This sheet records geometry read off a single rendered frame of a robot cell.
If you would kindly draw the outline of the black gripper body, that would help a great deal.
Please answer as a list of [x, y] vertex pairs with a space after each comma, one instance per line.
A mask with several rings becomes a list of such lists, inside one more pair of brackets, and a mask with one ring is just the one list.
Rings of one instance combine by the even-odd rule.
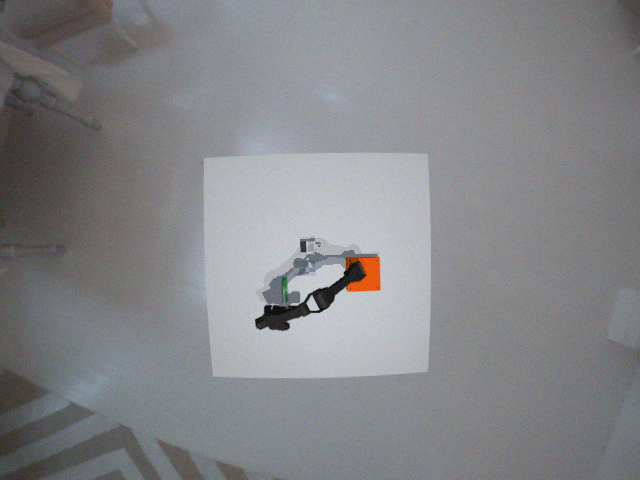
[[[293, 307], [295, 307], [295, 306], [297, 306], [297, 305], [294, 305], [294, 306], [292, 306], [292, 307], [288, 307], [288, 309], [293, 308]], [[269, 311], [271, 311], [271, 312], [272, 312], [272, 311], [274, 311], [274, 310], [276, 310], [276, 309], [281, 309], [281, 310], [283, 309], [283, 311], [288, 310], [286, 307], [277, 307], [277, 308], [273, 308], [272, 310], [271, 310], [271, 308], [272, 308], [272, 305], [266, 305], [266, 306], [264, 307], [264, 313], [269, 312]]]

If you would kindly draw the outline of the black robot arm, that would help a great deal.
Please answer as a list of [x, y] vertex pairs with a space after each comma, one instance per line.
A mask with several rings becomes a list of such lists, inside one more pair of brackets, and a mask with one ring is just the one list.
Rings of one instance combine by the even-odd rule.
[[[329, 308], [330, 305], [334, 302], [335, 295], [340, 293], [351, 283], [361, 282], [367, 276], [360, 261], [357, 261], [356, 263], [350, 263], [349, 269], [347, 269], [343, 274], [344, 277], [335, 282], [329, 288], [320, 288], [312, 292], [305, 298], [302, 303], [293, 308], [290, 308], [286, 311], [283, 311], [283, 309], [276, 309], [272, 312], [269, 311], [262, 314], [261, 317], [255, 319], [256, 328], [261, 330], [265, 327], [268, 327], [272, 330], [287, 331], [290, 329], [290, 323], [288, 323], [287, 321], [299, 317], [306, 317], [311, 313], [321, 313], [322, 311]], [[319, 307], [319, 310], [309, 310], [306, 303], [310, 296], [313, 296], [315, 302]]]

